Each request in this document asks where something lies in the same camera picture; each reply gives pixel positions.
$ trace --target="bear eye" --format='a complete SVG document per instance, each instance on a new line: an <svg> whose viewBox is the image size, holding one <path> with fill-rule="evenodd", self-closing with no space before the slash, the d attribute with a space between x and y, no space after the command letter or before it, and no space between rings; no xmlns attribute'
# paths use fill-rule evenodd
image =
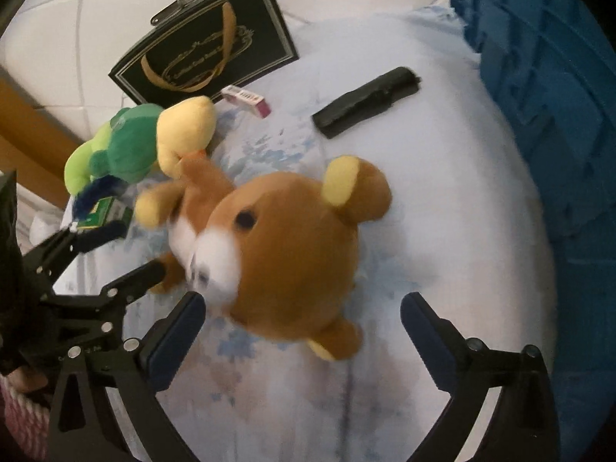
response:
<svg viewBox="0 0 616 462"><path fill-rule="evenodd" d="M199 280L199 283L204 286L207 286L209 283L209 276L205 273L199 272L199 274L197 274L197 279Z"/></svg>
<svg viewBox="0 0 616 462"><path fill-rule="evenodd" d="M257 222L252 212L243 210L235 217L235 225L240 229L252 229Z"/></svg>

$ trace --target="brown teddy bear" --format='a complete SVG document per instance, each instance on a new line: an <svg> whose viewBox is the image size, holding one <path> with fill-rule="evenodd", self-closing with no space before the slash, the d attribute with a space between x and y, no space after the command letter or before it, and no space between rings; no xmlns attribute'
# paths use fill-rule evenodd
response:
<svg viewBox="0 0 616 462"><path fill-rule="evenodd" d="M135 207L145 227L168 223L159 290L186 277L255 335L305 340L328 360L353 356L362 335L342 309L357 268L357 225L391 203L383 173L341 156L322 183L275 172L235 188L207 158L191 154L180 165L179 180L148 189Z"/></svg>

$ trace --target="white tiled wall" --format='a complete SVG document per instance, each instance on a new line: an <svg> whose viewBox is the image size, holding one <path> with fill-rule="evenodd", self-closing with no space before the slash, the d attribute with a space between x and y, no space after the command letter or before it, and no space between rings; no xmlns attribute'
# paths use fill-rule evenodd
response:
<svg viewBox="0 0 616 462"><path fill-rule="evenodd" d="M0 64L44 109L85 139L132 103L107 73L174 0L27 0L0 38ZM417 8L435 0L279 0L291 27Z"/></svg>

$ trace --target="metal clasp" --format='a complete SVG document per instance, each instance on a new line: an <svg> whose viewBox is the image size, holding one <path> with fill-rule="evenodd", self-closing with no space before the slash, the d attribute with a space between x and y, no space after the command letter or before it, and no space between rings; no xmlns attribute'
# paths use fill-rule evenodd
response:
<svg viewBox="0 0 616 462"><path fill-rule="evenodd" d="M173 17L174 15L177 15L184 8L186 8L191 3L194 3L196 1L197 0L176 0L172 4L170 4L169 6L165 7L160 12L158 12L155 16L153 16L153 18L150 19L150 24L152 24L152 26L158 26L159 24L162 24L167 19Z"/></svg>

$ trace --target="white bed sheet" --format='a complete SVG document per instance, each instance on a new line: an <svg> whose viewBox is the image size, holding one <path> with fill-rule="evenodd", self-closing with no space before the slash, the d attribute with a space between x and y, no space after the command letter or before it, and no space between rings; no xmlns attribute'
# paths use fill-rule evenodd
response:
<svg viewBox="0 0 616 462"><path fill-rule="evenodd" d="M556 298L540 201L450 11L309 24L294 39L301 59L250 87L272 106L266 120L218 106L226 139L214 160L236 183L277 169L320 176L340 154L385 172L392 209L361 227L348 308L365 345L349 362L326 363L304 345L272 344L214 315L158 398L203 461L402 462L448 399L400 323L406 293L420 291L466 337L515 351L534 343L551 361ZM423 78L419 93L333 140L315 133L312 113L401 65ZM56 289L98 293L165 248L165 231L133 225L126 241L76 260ZM126 337L142 336L181 294L133 304ZM131 448L146 460L113 401ZM460 460L478 445L486 414Z"/></svg>

